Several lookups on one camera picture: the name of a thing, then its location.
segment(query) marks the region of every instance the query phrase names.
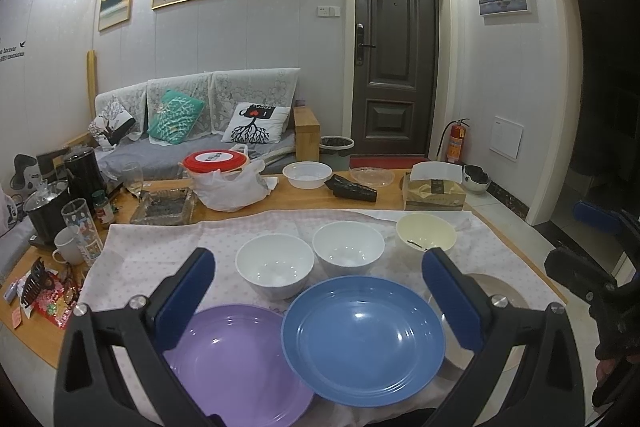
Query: white mug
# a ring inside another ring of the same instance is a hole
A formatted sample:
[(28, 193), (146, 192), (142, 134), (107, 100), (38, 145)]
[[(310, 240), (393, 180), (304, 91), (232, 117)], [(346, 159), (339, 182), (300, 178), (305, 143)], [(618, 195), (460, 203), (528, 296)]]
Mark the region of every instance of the white mug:
[[(76, 245), (76, 235), (78, 235), (79, 229), (78, 227), (74, 228), (76, 230), (73, 230), (72, 227), (66, 227), (60, 230), (56, 235), (56, 238), (53, 240), (56, 245), (56, 249), (51, 256), (56, 263), (71, 263), (76, 265), (81, 264), (84, 261), (82, 254), (78, 249), (78, 245)], [(62, 256), (62, 261), (56, 258), (57, 253)]]

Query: black and white pillow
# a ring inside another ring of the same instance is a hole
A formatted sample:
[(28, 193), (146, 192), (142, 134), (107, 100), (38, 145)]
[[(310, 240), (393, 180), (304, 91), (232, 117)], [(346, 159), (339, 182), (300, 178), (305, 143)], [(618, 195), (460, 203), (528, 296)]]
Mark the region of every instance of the black and white pillow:
[(223, 142), (277, 143), (290, 107), (276, 107), (252, 102), (236, 105), (226, 128)]
[(116, 147), (135, 123), (136, 119), (122, 106), (118, 97), (113, 95), (105, 108), (89, 124), (89, 132), (102, 149), (108, 151)]

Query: plate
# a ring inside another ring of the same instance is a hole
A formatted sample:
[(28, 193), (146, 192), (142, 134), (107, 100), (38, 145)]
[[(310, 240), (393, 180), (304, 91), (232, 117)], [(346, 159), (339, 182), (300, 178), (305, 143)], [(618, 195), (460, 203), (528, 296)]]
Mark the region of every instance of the plate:
[(265, 308), (216, 306), (193, 315), (164, 357), (205, 415), (227, 427), (286, 427), (314, 394), (284, 359), (281, 325)]
[(293, 371), (320, 396), (352, 407), (382, 407), (418, 393), (442, 365), (444, 344), (427, 302), (377, 277), (311, 286), (282, 323)]
[(386, 187), (394, 182), (393, 172), (379, 167), (356, 167), (349, 169), (353, 180), (361, 185), (371, 188)]
[[(524, 299), (522, 295), (520, 295), (515, 288), (508, 285), (506, 282), (496, 279), (490, 275), (484, 275), (482, 273), (469, 273), (467, 274), (471, 276), (484, 290), (484, 293), (487, 295), (504, 295), (509, 299), (509, 302), (516, 306), (516, 308), (526, 308), (529, 309), (529, 305), (527, 301)], [(445, 357), (449, 362), (458, 367), (459, 369), (466, 369), (471, 359), (474, 357), (473, 351), (469, 351), (468, 349), (463, 349), (460, 347), (456, 336), (453, 334), (451, 327), (447, 323), (447, 319), (442, 314), (438, 304), (436, 303), (433, 295), (429, 297), (429, 304), (433, 306), (435, 312), (438, 314), (438, 317), (442, 320), (442, 327), (444, 328), (444, 336), (447, 343), (447, 348), (445, 352)], [(520, 363), (520, 359), (522, 358), (522, 354), (524, 353), (524, 346), (516, 346), (511, 349), (511, 354), (507, 359), (506, 364), (504, 365), (503, 371), (508, 371), (513, 369)]]

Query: red lid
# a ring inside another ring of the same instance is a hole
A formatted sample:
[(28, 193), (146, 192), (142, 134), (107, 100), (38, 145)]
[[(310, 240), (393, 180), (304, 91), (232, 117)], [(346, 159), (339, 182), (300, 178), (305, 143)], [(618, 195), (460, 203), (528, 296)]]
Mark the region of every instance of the red lid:
[(249, 158), (237, 151), (212, 149), (199, 151), (187, 156), (182, 164), (191, 172), (205, 174), (213, 171), (233, 171), (244, 166)]

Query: purple plate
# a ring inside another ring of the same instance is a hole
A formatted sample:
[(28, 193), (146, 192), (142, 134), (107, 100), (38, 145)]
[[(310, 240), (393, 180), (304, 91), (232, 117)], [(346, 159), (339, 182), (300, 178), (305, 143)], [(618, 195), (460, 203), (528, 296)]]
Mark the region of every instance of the purple plate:
[(285, 360), (281, 327), (282, 316), (265, 308), (216, 306), (193, 315), (164, 357), (205, 415), (228, 427), (286, 427), (314, 393)]

